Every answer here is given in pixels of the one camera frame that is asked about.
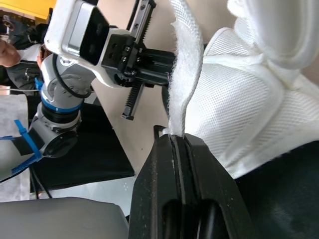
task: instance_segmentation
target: white fabric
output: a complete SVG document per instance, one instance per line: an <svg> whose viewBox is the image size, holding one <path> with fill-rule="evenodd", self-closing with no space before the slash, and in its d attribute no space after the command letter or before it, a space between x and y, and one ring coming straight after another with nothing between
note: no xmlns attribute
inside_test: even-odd
<svg viewBox="0 0 319 239"><path fill-rule="evenodd" d="M28 128L28 106L25 95L0 96L0 137L20 136L14 120L20 120ZM23 173L0 183L0 202L28 200L30 197L30 173Z"/></svg>
<svg viewBox="0 0 319 239"><path fill-rule="evenodd" d="M216 32L186 113L185 132L202 138L233 178L319 139L319 88L269 60L257 38L250 18Z"/></svg>
<svg viewBox="0 0 319 239"><path fill-rule="evenodd" d="M245 0L259 48L276 65L300 69L319 53L318 0Z"/></svg>
<svg viewBox="0 0 319 239"><path fill-rule="evenodd" d="M18 53L21 57L21 60L36 61L36 58L39 55L40 49L41 49L41 45L35 44L35 45L28 47L27 49L18 50Z"/></svg>
<svg viewBox="0 0 319 239"><path fill-rule="evenodd" d="M201 71L203 40L185 0L170 0L176 17L177 60L169 88L169 133L184 135L186 108Z"/></svg>

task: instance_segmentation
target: dark fabric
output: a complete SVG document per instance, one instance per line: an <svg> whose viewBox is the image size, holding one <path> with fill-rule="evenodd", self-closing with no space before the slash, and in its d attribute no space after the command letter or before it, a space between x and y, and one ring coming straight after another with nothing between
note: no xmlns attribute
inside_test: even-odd
<svg viewBox="0 0 319 239"><path fill-rule="evenodd" d="M43 44L46 31L48 30L47 24L38 24L36 26L29 27L27 30L23 31L21 34L13 36L11 44L17 50L24 50L34 44Z"/></svg>
<svg viewBox="0 0 319 239"><path fill-rule="evenodd" d="M15 35L19 35L29 28L29 26L24 25L21 21L13 19L12 17L10 17L10 21L14 24L14 30L9 32L10 40L12 40Z"/></svg>
<svg viewBox="0 0 319 239"><path fill-rule="evenodd" d="M294 149L236 182L263 238L319 238L319 141Z"/></svg>
<svg viewBox="0 0 319 239"><path fill-rule="evenodd" d="M39 98L28 97L33 118ZM61 158L43 158L34 169L49 190L134 176L134 170L101 106L84 104L78 142Z"/></svg>
<svg viewBox="0 0 319 239"><path fill-rule="evenodd" d="M21 61L19 64L7 68L7 74L16 86L16 88L20 90L34 90L35 89L35 82L34 79L30 78L27 79L27 76L25 75L25 71L27 68L39 68L36 62L26 62ZM35 92L24 92L27 96L33 96L36 95Z"/></svg>
<svg viewBox="0 0 319 239"><path fill-rule="evenodd" d="M47 24L39 24L36 26L29 27L26 31L22 32L19 35L15 35L11 44L17 50L24 50L28 47L31 47L34 44L43 44L44 37L47 31ZM21 61L19 64L6 68L6 72L10 80L14 83L14 85L21 90L34 90L35 83L34 79L27 80L27 76L25 75L25 71L27 68L37 68L38 65L33 61ZM34 92L25 92L26 95L36 95Z"/></svg>

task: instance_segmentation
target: white textile garment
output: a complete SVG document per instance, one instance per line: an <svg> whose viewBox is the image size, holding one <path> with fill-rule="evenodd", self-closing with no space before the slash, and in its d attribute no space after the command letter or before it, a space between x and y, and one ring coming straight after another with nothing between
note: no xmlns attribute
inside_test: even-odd
<svg viewBox="0 0 319 239"><path fill-rule="evenodd" d="M318 54L319 41L309 41L319 36L319 4L283 2L229 1L238 18L206 47L187 108L185 132L202 138L233 178L319 139L319 88L301 73Z"/></svg>

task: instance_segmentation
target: white cloth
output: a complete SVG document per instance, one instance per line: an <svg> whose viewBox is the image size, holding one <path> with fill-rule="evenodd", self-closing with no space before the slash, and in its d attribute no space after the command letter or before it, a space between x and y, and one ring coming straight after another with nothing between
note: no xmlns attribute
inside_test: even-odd
<svg viewBox="0 0 319 239"><path fill-rule="evenodd" d="M169 133L184 136L187 105L194 94L203 60L203 39L185 0L170 0L176 22L176 63L169 86Z"/></svg>
<svg viewBox="0 0 319 239"><path fill-rule="evenodd" d="M271 61L251 20L239 17L212 37L186 113L185 132L202 138L233 178L319 140L319 88Z"/></svg>
<svg viewBox="0 0 319 239"><path fill-rule="evenodd" d="M18 53L21 57L21 60L24 61L36 61L37 56L39 55L41 49L41 44L35 44L27 49L18 50Z"/></svg>
<svg viewBox="0 0 319 239"><path fill-rule="evenodd" d="M28 128L28 106L25 95L0 96L0 137L20 136L14 120L20 120ZM30 173L23 173L0 183L0 202L28 200L30 197Z"/></svg>

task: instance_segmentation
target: gray surface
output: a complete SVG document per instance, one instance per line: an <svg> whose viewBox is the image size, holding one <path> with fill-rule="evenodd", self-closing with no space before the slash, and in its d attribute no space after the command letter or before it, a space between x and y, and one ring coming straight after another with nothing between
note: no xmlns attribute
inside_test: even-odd
<svg viewBox="0 0 319 239"><path fill-rule="evenodd" d="M119 206L63 198L0 203L2 239L126 239Z"/></svg>

